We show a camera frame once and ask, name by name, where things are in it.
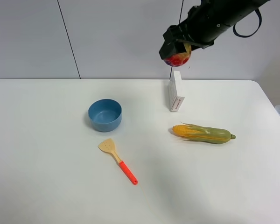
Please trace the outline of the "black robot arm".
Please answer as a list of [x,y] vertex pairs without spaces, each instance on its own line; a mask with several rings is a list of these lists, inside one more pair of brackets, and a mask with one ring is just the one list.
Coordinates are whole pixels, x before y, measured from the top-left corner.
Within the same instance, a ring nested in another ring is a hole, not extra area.
[[254,35],[241,35],[236,31],[236,24],[250,13],[255,12],[259,25],[262,15],[259,8],[267,0],[202,0],[199,6],[188,11],[185,20],[170,26],[163,34],[164,43],[159,51],[161,59],[168,65],[177,67],[178,58],[191,51],[205,49],[226,30],[232,28],[237,37],[249,38]]

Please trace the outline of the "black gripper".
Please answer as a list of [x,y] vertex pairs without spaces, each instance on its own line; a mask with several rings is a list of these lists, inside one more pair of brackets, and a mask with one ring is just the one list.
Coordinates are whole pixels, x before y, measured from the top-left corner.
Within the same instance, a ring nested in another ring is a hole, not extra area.
[[195,42],[193,39],[194,31],[196,31],[196,24],[190,22],[170,26],[163,34],[164,43],[159,50],[161,59],[165,60],[171,56],[186,53],[184,43],[190,44],[192,49],[205,49],[213,45],[213,41],[206,43]]

